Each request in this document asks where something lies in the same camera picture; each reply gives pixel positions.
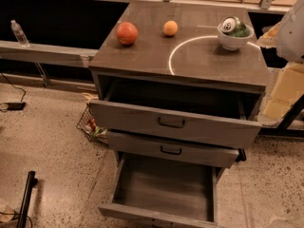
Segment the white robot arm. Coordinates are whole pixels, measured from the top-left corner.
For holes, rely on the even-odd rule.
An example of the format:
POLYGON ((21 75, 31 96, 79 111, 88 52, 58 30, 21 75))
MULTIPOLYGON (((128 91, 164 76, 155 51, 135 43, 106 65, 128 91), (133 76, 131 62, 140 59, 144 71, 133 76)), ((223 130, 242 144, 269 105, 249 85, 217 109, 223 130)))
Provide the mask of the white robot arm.
POLYGON ((289 62, 304 62, 304 0, 297 0, 280 21, 276 53, 289 62))

